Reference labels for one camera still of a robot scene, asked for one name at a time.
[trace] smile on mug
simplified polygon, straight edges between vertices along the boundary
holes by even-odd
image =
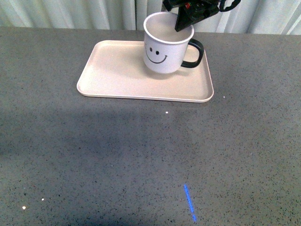
[[[167,55],[165,55],[165,57],[164,57],[164,59],[163,59],[162,61],[160,61],[160,62],[155,62],[155,61],[152,61],[152,60],[150,59],[149,55],[147,54],[146,48],[145,48],[145,52],[146,52],[147,58],[148,58],[151,62],[153,62],[154,64],[160,64],[160,63],[164,62],[164,61],[166,60],[166,58],[167,58]]]

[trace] white curtain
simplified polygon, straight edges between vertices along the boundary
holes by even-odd
[[[162,10],[162,0],[0,0],[0,26],[143,30],[146,16]],[[194,27],[197,32],[301,34],[301,0],[242,0]]]

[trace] tray rim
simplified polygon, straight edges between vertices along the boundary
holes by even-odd
[[[99,45],[112,45],[113,44],[119,44],[121,43],[122,45],[143,45],[143,41],[131,41],[131,40],[103,40],[100,41],[98,43],[96,43],[93,47],[93,50],[89,56],[89,59],[87,60],[87,63],[80,75],[80,78],[77,82],[76,88],[78,90],[78,92],[85,96],[85,97],[103,97],[103,98],[121,98],[121,99],[142,99],[142,100],[160,100],[160,101],[173,101],[173,102],[189,102],[189,103],[204,103],[209,101],[213,95],[214,95],[214,88],[213,88],[213,83],[212,83],[212,79],[211,79],[211,74],[210,74],[210,70],[209,70],[209,65],[208,65],[208,61],[207,61],[207,56],[206,56],[206,50],[204,50],[204,56],[203,56],[203,60],[206,61],[206,66],[208,69],[208,75],[206,77],[208,77],[209,81],[210,81],[210,88],[212,90],[212,93],[209,97],[207,97],[206,99],[191,99],[191,98],[167,98],[167,97],[146,97],[146,96],[124,96],[124,95],[106,95],[106,94],[102,94],[102,95],[98,95],[98,94],[89,94],[89,93],[85,93],[84,91],[81,90],[80,88],[80,82],[83,79],[83,74],[85,71],[85,68],[87,67],[87,65],[89,64],[89,62],[91,61],[92,55],[94,53],[94,51],[96,50],[96,48]]]

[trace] red component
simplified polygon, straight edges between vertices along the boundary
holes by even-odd
[[[190,6],[191,6],[191,5],[190,5],[190,3],[189,3],[189,2],[186,2],[186,3],[185,3],[185,7],[186,7],[187,9],[189,9],[189,8],[190,8]]]

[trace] gray countertop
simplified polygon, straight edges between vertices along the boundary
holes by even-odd
[[[0,225],[300,225],[301,36],[194,38],[202,104],[77,91],[96,43],[143,32],[0,27]]]

